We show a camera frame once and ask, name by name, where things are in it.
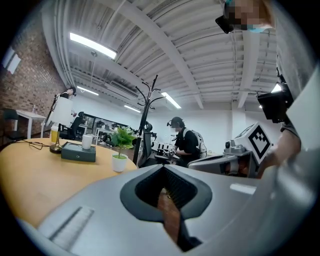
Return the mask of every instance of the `green leaves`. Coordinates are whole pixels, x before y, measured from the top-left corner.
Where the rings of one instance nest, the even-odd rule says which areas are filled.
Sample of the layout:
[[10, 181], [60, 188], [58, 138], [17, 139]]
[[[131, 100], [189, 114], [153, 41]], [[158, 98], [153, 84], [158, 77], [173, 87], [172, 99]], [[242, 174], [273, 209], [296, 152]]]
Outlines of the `green leaves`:
[[133, 131], [130, 129], [130, 127], [125, 127], [123, 129], [118, 127], [117, 131], [112, 133], [111, 141], [121, 149], [130, 149], [133, 147], [132, 141], [136, 138], [131, 135], [132, 132]]

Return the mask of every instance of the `air conditioner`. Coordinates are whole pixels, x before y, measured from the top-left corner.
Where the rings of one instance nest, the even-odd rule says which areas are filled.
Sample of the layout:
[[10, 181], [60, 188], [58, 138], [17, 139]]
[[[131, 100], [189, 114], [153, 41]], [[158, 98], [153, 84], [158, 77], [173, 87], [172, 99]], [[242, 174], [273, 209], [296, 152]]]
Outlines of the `air conditioner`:
[[104, 85], [106, 86], [106, 88], [109, 91], [111, 91], [111, 92], [113, 92], [123, 98], [126, 98], [130, 101], [138, 99], [138, 95], [133, 90], [123, 86], [122, 84], [120, 84], [114, 80], [112, 80], [111, 83], [106, 82]]

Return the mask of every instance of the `brick wall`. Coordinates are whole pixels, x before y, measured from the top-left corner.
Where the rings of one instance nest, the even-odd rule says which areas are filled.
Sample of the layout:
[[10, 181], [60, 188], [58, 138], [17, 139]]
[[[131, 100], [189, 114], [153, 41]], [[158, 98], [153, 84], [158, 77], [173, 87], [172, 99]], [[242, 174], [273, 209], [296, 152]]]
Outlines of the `brick wall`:
[[[40, 13], [29, 20], [11, 46], [21, 61], [14, 74], [0, 64], [0, 120], [3, 120], [4, 108], [31, 112], [33, 105], [36, 105], [39, 115], [46, 117], [54, 95], [63, 92], [66, 87], [50, 56]], [[40, 123], [33, 121], [32, 134], [41, 132]], [[2, 136], [2, 122], [0, 126], [0, 136]], [[6, 124], [6, 129], [11, 127], [12, 124]], [[28, 120], [19, 117], [18, 130], [26, 137], [27, 129]]]

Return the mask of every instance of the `device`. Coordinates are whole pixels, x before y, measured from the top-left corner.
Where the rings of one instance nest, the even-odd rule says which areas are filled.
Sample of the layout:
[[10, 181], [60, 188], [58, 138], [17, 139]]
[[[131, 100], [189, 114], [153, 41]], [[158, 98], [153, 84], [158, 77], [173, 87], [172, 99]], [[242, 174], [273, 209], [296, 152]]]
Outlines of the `device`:
[[234, 30], [234, 27], [230, 25], [228, 20], [222, 15], [219, 18], [215, 19], [215, 22], [219, 25], [219, 27], [223, 30], [224, 33], [229, 34]]
[[272, 120], [273, 123], [289, 123], [290, 120], [286, 112], [294, 99], [286, 83], [278, 82], [277, 84], [281, 87], [281, 91], [258, 95], [257, 99], [266, 119]]
[[266, 132], [256, 122], [234, 139], [226, 141], [223, 154], [192, 161], [188, 168], [212, 174], [255, 178], [271, 145]]
[[91, 146], [89, 149], [83, 149], [81, 144], [66, 142], [62, 146], [61, 158], [74, 161], [95, 162], [96, 147]]

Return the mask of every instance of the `paper cup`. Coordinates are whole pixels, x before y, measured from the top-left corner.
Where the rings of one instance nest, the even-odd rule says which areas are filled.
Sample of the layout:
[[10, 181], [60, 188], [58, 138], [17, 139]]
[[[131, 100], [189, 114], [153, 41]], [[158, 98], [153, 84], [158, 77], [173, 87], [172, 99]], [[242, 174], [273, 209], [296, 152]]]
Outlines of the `paper cup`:
[[88, 150], [90, 149], [92, 144], [92, 136], [90, 135], [83, 135], [82, 136], [82, 148], [84, 150]]

